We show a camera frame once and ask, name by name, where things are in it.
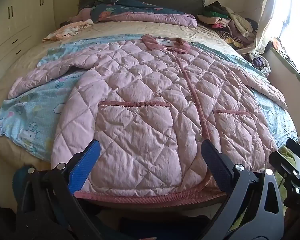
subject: beige bed sheet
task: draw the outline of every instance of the beige bed sheet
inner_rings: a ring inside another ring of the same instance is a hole
[[[148,23],[148,22],[106,22],[93,25],[90,29],[65,41],[47,42],[27,51],[17,60],[0,80],[0,107],[16,78],[26,75],[34,69],[39,60],[47,53],[47,49],[58,47],[71,41],[103,37],[116,34],[152,34],[161,37],[183,38],[186,41],[197,41],[207,47],[219,50],[223,53],[240,56],[228,44],[220,39],[214,32],[199,26],[198,29],[187,28],[177,25]],[[50,168],[50,163],[42,161],[22,147],[17,146],[5,136],[0,136],[0,159],[4,160],[15,168],[30,164],[39,170]]]

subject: drawer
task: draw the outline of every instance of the drawer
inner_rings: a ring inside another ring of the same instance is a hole
[[[23,40],[6,54],[1,60],[0,65],[2,68],[8,69],[18,58],[27,52],[34,45],[33,37],[24,37]]]
[[[31,36],[31,28],[27,26],[0,44],[0,60],[6,57],[13,49]]]

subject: window sill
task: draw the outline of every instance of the window sill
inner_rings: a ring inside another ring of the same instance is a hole
[[[300,82],[300,72],[293,65],[291,65],[275,48],[271,47],[271,51],[281,61],[281,63],[292,73],[295,74]]]

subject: curtain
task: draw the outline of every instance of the curtain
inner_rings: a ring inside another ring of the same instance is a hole
[[[254,43],[250,44],[248,47],[243,49],[238,49],[237,52],[239,54],[246,54],[250,52],[254,52],[256,54],[263,54],[266,45],[270,41],[271,35],[269,31],[269,25],[273,18],[275,7],[275,0],[263,0],[262,8],[261,8],[261,17],[259,20],[259,26],[256,38]]]

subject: window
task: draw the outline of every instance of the window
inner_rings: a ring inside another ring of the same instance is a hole
[[[276,0],[269,28],[300,70],[300,0]]]

